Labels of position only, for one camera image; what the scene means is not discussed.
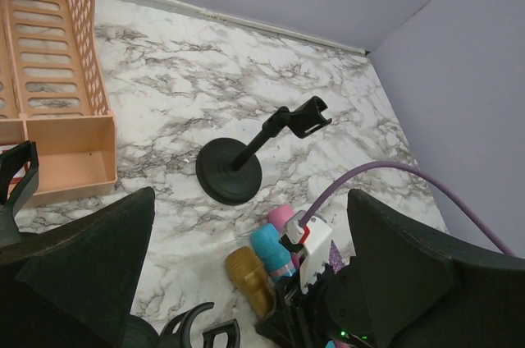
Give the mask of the blue microphone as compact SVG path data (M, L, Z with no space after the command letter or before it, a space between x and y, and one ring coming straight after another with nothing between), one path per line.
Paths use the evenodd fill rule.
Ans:
M274 282L282 277L292 277L296 272L291 254L280 243L280 238L280 232L271 223L254 230L249 237L255 254Z

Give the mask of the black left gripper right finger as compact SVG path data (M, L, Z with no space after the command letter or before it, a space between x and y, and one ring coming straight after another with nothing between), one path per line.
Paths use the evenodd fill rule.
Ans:
M362 190L347 214L380 347L522 347L524 261L471 245Z

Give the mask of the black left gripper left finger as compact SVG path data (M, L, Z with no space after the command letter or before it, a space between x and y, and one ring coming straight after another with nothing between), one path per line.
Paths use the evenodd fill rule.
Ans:
M1 248L3 347L118 347L155 216L145 187Z

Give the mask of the gold microphone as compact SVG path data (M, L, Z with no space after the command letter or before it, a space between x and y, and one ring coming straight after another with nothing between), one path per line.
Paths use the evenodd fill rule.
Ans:
M275 296L263 262L248 246L233 251L226 257L226 271L250 303L259 319L274 309Z

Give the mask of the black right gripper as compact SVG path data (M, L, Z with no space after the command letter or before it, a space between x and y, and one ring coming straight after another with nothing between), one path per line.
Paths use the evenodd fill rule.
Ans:
M255 330L277 346L324 347L329 341L377 346L355 257L339 272L327 265L307 293L301 291L298 274L282 277L274 291L274 308Z

